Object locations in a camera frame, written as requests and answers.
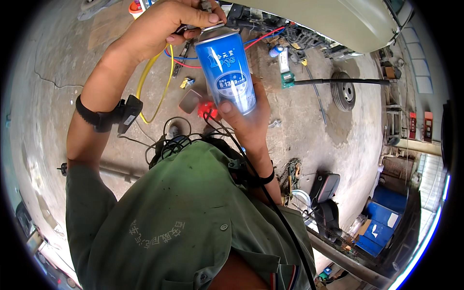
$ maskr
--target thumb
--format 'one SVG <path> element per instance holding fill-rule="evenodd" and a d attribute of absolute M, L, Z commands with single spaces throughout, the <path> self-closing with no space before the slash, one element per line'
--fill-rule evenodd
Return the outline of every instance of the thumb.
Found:
<path fill-rule="evenodd" d="M 231 102 L 223 101 L 219 104 L 221 117 L 232 126 L 234 130 L 241 131 L 246 127 L 242 113 Z"/>
<path fill-rule="evenodd" d="M 179 18 L 179 23 L 196 27 L 210 27 L 219 22 L 219 16 L 217 14 L 208 13 L 181 3 L 179 3 L 179 6 L 179 10 L 175 13 Z"/>

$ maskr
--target wrist-mounted device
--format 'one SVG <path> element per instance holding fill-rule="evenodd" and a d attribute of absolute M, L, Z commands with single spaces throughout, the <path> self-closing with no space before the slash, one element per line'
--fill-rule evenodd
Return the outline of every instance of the wrist-mounted device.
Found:
<path fill-rule="evenodd" d="M 133 95 L 129 95 L 127 102 L 121 99 L 111 112 L 93 112 L 84 107 L 81 102 L 81 95 L 76 100 L 76 110 L 79 115 L 90 125 L 97 133 L 111 131 L 113 124 L 118 124 L 117 132 L 126 133 L 132 125 L 137 115 L 142 111 L 143 102 Z"/>
<path fill-rule="evenodd" d="M 248 185 L 249 187 L 257 188 L 261 185 L 268 184 L 274 179 L 274 168 L 272 169 L 272 174 L 266 178 L 259 177 L 259 176 L 252 176 L 248 172 L 248 168 L 246 167 L 246 163 L 240 159 L 236 159 L 229 163 L 228 165 L 229 173 L 232 176 L 233 181 L 235 184 L 243 184 Z"/>

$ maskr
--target hand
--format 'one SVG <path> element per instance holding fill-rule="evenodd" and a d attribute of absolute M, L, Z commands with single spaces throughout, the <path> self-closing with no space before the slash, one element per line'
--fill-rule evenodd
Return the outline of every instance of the hand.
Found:
<path fill-rule="evenodd" d="M 137 18 L 117 42 L 139 62 L 152 58 L 166 43 L 180 45 L 200 34 L 199 28 L 187 30 L 183 35 L 172 34 L 181 24 L 211 27 L 220 20 L 226 22 L 224 11 L 214 0 L 209 1 L 213 13 L 199 10 L 200 0 L 160 0 Z"/>
<path fill-rule="evenodd" d="M 223 101 L 219 104 L 219 113 L 232 126 L 237 140 L 247 153 L 265 150 L 267 154 L 266 133 L 271 107 L 261 81 L 254 75 L 251 75 L 251 80 L 256 96 L 255 109 L 244 116 L 231 102 Z"/>

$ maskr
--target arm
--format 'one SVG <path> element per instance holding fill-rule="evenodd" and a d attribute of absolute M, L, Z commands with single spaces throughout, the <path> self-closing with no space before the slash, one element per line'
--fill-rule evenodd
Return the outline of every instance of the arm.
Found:
<path fill-rule="evenodd" d="M 259 177 L 266 178 L 274 170 L 266 145 L 271 108 L 261 81 L 254 75 L 251 75 L 251 79 L 255 90 L 256 108 L 248 115 L 243 116 L 234 105 L 224 101 L 219 104 L 219 111 L 221 117 L 234 129 L 237 140 L 246 149 L 246 157 L 250 160 Z M 248 172 L 254 176 L 255 174 L 249 165 L 247 166 Z M 264 187 L 266 187 L 272 200 L 277 205 L 281 205 L 282 198 L 277 178 L 274 176 L 274 179 L 265 184 Z M 249 190 L 260 201 L 269 204 L 261 188 L 250 188 Z"/>
<path fill-rule="evenodd" d="M 178 45 L 199 35 L 198 28 L 185 31 L 183 36 L 172 34 L 181 23 L 209 27 L 220 19 L 225 22 L 226 16 L 215 1 L 211 0 L 211 14 L 196 9 L 198 4 L 194 0 L 161 0 L 153 4 L 105 51 L 85 82 L 82 104 L 93 112 L 112 111 L 140 62 L 160 53 L 166 44 Z M 66 141 L 68 168 L 84 164 L 98 172 L 109 135 L 94 132 L 74 112 Z"/>

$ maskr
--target green work shirt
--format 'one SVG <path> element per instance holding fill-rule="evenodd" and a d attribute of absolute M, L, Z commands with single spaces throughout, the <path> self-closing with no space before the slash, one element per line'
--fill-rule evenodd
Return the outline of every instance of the green work shirt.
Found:
<path fill-rule="evenodd" d="M 309 289 L 272 210 L 236 185 L 231 160 L 196 141 L 158 162 L 118 202 L 82 165 L 66 179 L 66 229 L 84 290 L 207 289 L 233 248 L 271 289 Z M 279 206 L 315 274 L 301 214 Z"/>

